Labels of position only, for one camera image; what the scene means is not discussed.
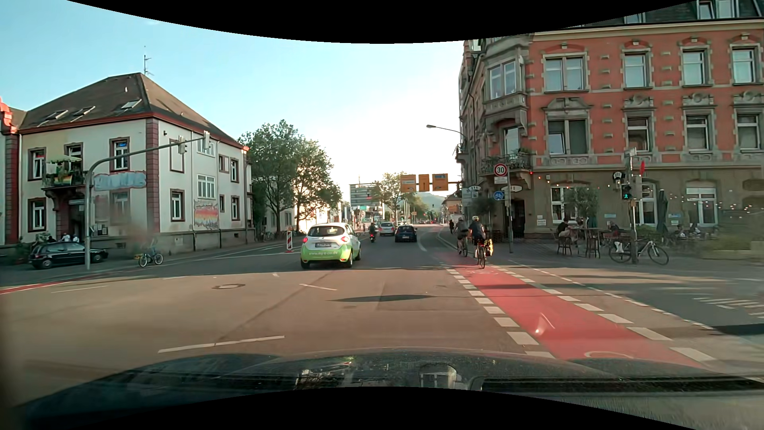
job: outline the white building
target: white building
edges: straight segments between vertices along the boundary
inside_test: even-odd
[[[212,136],[209,148],[197,141],[185,154],[164,148],[93,167],[204,131]],[[84,234],[83,179],[90,169],[94,247],[129,255],[148,236],[159,239],[163,252],[254,240],[243,147],[141,73],[109,77],[32,109],[16,134],[17,159],[5,165],[18,166],[11,199],[18,199],[19,211],[9,222],[23,242],[46,231]]]

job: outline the rear window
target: rear window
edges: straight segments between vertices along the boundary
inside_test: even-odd
[[[311,237],[324,237],[324,236],[340,236],[345,232],[340,226],[314,226],[310,228],[308,236]]]

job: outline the street mural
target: street mural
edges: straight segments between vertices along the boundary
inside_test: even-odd
[[[218,219],[218,204],[214,200],[194,200],[194,226],[204,227],[207,230],[217,230],[219,228]]]
[[[122,190],[125,188],[146,188],[145,171],[121,171],[101,173],[93,177],[96,191]]]

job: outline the red bicycle lane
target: red bicycle lane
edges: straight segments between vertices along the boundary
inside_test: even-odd
[[[582,291],[578,296],[580,301],[566,301],[575,298],[550,294],[490,265],[481,269],[472,256],[465,258],[455,250],[438,253],[437,257],[464,276],[494,303],[493,306],[500,308],[556,358],[634,358],[701,366],[661,344],[670,340],[651,340],[627,328],[636,324],[618,324],[575,304],[584,304],[585,295],[596,292]]]

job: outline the building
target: building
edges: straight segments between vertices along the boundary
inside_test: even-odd
[[[147,235],[163,252],[254,240],[244,147],[142,73],[108,77],[28,112],[3,108],[5,244],[85,232],[93,169],[94,247],[130,255]],[[103,158],[210,133],[130,158]]]
[[[711,227],[764,208],[762,10],[763,0],[700,0],[466,41],[463,185],[490,196],[506,186],[494,165],[506,164],[522,187],[512,193],[515,236],[548,236],[574,216],[565,190],[577,186],[602,190],[598,225],[628,226],[613,174],[635,148],[635,167],[646,168],[638,224],[655,225],[661,189],[674,224]],[[507,215],[491,218],[504,231]]]

